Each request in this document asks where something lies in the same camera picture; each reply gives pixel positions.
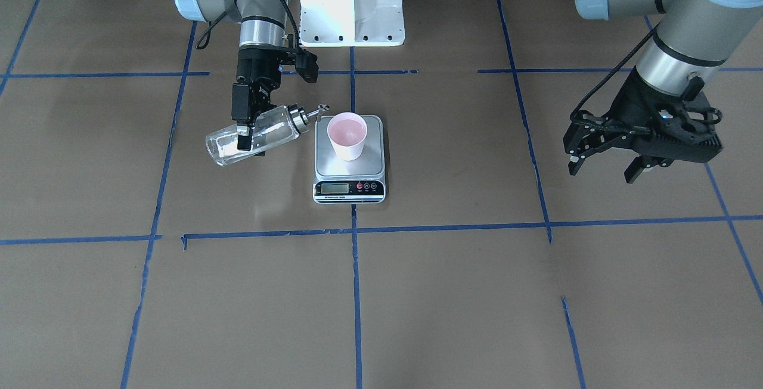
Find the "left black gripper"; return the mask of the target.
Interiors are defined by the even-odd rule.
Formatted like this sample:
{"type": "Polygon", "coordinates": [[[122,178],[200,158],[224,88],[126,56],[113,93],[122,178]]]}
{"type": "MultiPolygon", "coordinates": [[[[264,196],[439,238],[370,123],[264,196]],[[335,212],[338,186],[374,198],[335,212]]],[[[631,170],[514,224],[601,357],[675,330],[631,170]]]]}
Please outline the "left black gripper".
{"type": "Polygon", "coordinates": [[[703,88],[702,77],[695,77],[678,95],[664,94],[633,70],[606,117],[587,111],[572,117],[562,138],[570,158],[567,171],[575,176],[591,157],[613,148],[637,153],[622,172],[626,183],[668,167],[668,159],[708,163],[723,150],[716,132],[722,112],[709,106],[703,88]]]}

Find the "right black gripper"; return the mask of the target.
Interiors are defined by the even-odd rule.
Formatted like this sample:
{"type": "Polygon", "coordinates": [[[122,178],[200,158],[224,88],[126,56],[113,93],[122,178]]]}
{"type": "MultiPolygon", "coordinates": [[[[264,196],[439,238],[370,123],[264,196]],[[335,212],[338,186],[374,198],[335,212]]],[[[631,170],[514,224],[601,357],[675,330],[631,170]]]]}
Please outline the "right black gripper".
{"type": "Polygon", "coordinates": [[[295,54],[282,49],[245,45],[238,50],[231,118],[237,123],[237,149],[250,152],[262,129],[259,115],[272,110],[272,91],[281,86],[281,66],[294,65],[295,54]]]}

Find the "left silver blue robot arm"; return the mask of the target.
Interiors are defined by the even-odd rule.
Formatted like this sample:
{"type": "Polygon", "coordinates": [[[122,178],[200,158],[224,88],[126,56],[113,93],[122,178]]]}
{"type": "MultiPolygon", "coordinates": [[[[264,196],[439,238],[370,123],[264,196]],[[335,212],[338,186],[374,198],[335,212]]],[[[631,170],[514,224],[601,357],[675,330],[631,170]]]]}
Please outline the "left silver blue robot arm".
{"type": "Polygon", "coordinates": [[[675,161],[708,163],[722,151],[716,132],[722,112],[703,90],[761,19],[761,0],[575,0],[588,20],[662,14],[638,42],[643,50],[604,115],[570,112],[562,139],[569,173],[610,148],[637,154],[627,183],[675,161]]]}

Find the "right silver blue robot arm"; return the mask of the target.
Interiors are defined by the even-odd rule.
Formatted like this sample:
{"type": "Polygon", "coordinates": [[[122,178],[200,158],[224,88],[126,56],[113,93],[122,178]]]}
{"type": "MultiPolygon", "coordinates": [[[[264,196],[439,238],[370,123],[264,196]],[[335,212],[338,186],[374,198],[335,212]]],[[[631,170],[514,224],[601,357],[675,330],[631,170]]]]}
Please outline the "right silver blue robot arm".
{"type": "Polygon", "coordinates": [[[254,149],[257,117],[270,110],[270,94],[281,85],[281,66],[293,55],[284,41],[289,0],[174,0],[180,15],[206,23],[196,49],[206,49],[213,29],[224,21],[240,26],[231,117],[234,144],[240,152],[254,149]]]}

